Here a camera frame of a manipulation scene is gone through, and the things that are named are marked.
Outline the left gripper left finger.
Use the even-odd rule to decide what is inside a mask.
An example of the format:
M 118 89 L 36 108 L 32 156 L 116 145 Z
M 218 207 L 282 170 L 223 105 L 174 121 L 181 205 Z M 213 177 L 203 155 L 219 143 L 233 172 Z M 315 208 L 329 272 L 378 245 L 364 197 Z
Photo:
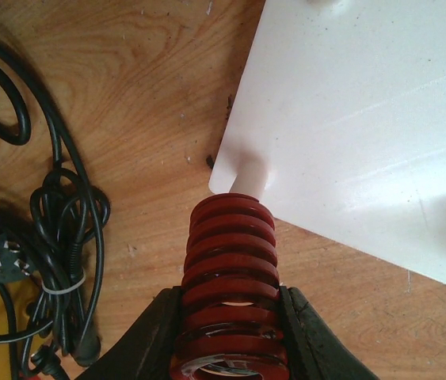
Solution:
M 78 379 L 169 379 L 180 309 L 181 288 L 161 290 L 127 332 Z

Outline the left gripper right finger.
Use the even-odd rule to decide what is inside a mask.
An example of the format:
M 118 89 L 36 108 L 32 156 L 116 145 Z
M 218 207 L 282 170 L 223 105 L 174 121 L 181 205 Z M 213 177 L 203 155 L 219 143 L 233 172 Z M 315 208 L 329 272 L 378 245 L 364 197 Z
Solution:
M 280 287 L 280 320 L 291 379 L 376 379 L 296 287 Z

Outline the large red spring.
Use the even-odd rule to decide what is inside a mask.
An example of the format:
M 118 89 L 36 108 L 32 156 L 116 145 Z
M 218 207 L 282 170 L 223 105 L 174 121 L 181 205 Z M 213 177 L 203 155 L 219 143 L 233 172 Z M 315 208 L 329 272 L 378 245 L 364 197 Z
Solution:
M 239 193 L 210 196 L 189 221 L 172 379 L 287 379 L 272 214 Z

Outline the white peg board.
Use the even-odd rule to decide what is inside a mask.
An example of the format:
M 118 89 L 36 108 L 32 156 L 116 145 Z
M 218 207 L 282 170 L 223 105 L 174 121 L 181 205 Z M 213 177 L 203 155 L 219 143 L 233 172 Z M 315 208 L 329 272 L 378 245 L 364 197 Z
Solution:
M 212 176 L 446 284 L 446 1 L 268 1 Z

